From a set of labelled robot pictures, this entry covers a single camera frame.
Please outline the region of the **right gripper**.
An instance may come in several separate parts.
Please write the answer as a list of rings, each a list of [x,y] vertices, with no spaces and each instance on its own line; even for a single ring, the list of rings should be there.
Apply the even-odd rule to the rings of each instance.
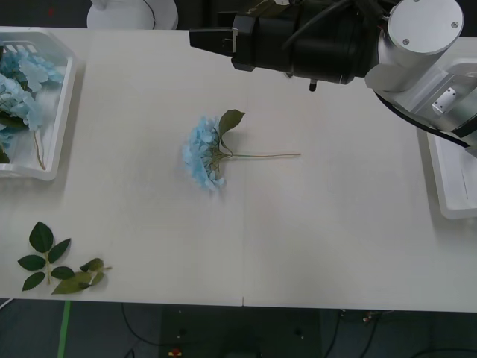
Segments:
[[[233,67],[251,72],[255,68],[290,72],[291,48],[283,48],[294,33],[297,8],[269,7],[252,14],[235,16],[233,27],[238,30],[236,51],[233,51],[232,28],[192,28],[189,42],[192,48],[232,57]]]

